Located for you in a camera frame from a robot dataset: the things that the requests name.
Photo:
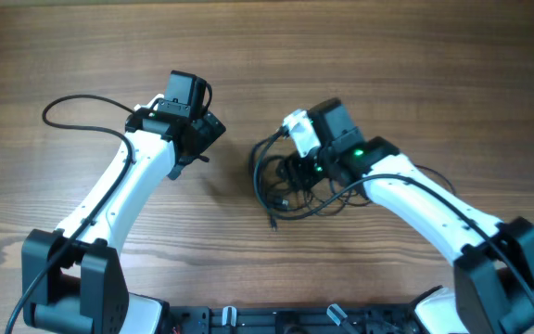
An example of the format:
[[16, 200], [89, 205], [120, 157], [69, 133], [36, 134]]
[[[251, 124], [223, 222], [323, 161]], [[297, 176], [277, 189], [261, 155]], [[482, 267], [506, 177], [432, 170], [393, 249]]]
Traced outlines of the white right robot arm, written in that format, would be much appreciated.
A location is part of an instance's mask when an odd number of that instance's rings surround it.
[[365, 139], [337, 98], [283, 120], [305, 188], [323, 178], [399, 216], [452, 266], [454, 284], [414, 307], [428, 333], [523, 333], [534, 326], [534, 224], [506, 223], [439, 186], [386, 139]]

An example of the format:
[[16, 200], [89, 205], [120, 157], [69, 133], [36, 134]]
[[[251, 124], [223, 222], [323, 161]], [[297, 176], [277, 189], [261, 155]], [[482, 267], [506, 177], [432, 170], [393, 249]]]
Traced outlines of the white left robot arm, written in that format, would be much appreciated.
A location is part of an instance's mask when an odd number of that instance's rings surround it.
[[131, 109], [121, 146], [68, 217], [34, 229], [21, 249], [22, 295], [6, 331], [22, 318], [54, 333], [178, 333], [168, 302], [129, 292], [120, 255], [136, 218], [164, 178], [177, 179], [225, 131], [210, 112], [212, 88], [172, 71], [164, 93]]

